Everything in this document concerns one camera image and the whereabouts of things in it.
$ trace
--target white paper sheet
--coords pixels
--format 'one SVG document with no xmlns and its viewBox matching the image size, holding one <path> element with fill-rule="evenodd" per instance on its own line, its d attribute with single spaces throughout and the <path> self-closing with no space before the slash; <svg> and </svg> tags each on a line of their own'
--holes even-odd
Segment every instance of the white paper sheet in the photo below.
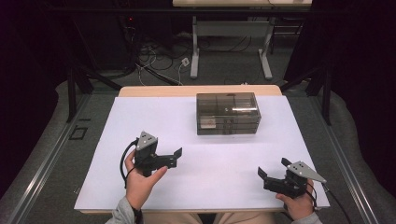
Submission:
<svg viewBox="0 0 396 224">
<path fill-rule="evenodd" d="M 260 166 L 284 178 L 284 157 L 315 170 L 284 96 L 256 96 L 262 120 L 256 134 L 197 135 L 195 97 L 118 97 L 81 188 L 75 209 L 110 211 L 125 195 L 120 175 L 124 149 L 142 131 L 159 138 L 158 155 L 183 147 L 177 168 L 157 183 L 143 209 L 245 210 L 281 208 L 275 193 L 263 189 Z M 318 206 L 330 206 L 316 183 Z"/>
</svg>

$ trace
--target transparent plastic box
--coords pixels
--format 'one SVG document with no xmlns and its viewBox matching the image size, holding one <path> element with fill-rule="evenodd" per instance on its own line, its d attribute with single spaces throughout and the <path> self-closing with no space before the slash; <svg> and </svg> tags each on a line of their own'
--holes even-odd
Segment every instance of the transparent plastic box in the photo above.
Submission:
<svg viewBox="0 0 396 224">
<path fill-rule="evenodd" d="M 253 92 L 198 93 L 197 133 L 256 133 L 262 116 Z"/>
</svg>

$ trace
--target person's right hand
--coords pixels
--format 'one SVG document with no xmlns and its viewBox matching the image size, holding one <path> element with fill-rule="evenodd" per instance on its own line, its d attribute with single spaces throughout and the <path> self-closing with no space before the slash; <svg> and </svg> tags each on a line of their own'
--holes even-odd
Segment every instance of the person's right hand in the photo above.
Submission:
<svg viewBox="0 0 396 224">
<path fill-rule="evenodd" d="M 133 159 L 135 152 L 136 150 L 132 151 L 124 161 L 128 172 L 133 169 L 128 174 L 126 199 L 134 209 L 140 210 L 148 199 L 152 188 L 165 175 L 168 168 L 164 166 L 151 176 L 145 177 L 137 168 L 134 169 Z"/>
<path fill-rule="evenodd" d="M 311 179 L 308 179 L 308 184 L 306 185 L 306 189 L 311 194 L 313 191 L 312 189 L 313 186 L 314 186 L 314 182 Z M 314 213 L 312 199 L 307 193 L 295 199 L 292 199 L 291 197 L 288 197 L 284 194 L 278 193 L 276 195 L 276 198 L 285 203 L 285 205 L 288 207 L 289 214 L 291 218 L 293 218 L 293 220 L 298 220 L 303 217 L 308 217 L 309 215 Z"/>
</svg>

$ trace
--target electrical outlet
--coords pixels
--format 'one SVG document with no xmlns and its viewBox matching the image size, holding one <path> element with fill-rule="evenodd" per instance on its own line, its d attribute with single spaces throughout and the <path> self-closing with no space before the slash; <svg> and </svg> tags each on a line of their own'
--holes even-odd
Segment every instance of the electrical outlet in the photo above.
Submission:
<svg viewBox="0 0 396 224">
<path fill-rule="evenodd" d="M 158 141 L 157 137 L 154 137 L 153 135 L 149 133 L 142 132 L 140 134 L 139 141 L 137 142 L 136 149 L 141 150 L 147 146 L 150 146 Z"/>
<path fill-rule="evenodd" d="M 184 58 L 183 60 L 181 60 L 181 63 L 186 67 L 187 65 L 190 64 L 190 61 L 188 58 Z"/>
</svg>

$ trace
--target person's arm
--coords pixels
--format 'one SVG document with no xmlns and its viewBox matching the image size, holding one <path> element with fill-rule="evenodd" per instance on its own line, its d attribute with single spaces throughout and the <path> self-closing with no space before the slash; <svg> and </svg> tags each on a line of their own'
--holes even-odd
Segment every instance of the person's arm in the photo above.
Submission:
<svg viewBox="0 0 396 224">
<path fill-rule="evenodd" d="M 314 182 L 308 179 L 306 190 L 312 194 L 313 187 Z M 292 224 L 321 224 L 317 214 L 314 212 L 312 198 L 307 193 L 295 199 L 278 193 L 276 198 L 288 207 L 288 212 L 294 220 Z"/>
<path fill-rule="evenodd" d="M 322 222 L 319 220 L 319 217 L 316 213 L 312 213 L 307 217 L 303 217 L 291 222 L 291 224 L 322 224 Z"/>
<path fill-rule="evenodd" d="M 137 217 L 135 211 L 140 211 L 148 199 L 154 185 L 165 175 L 167 167 L 164 166 L 149 177 L 134 168 L 134 153 L 132 151 L 125 159 L 125 167 L 128 171 L 126 183 L 126 195 L 122 198 L 116 210 L 113 210 L 113 218 L 107 224 L 126 223 L 135 224 Z"/>
<path fill-rule="evenodd" d="M 112 215 L 113 217 L 106 224 L 134 224 L 134 211 L 125 197 L 120 200 L 119 205 L 113 210 Z"/>
</svg>

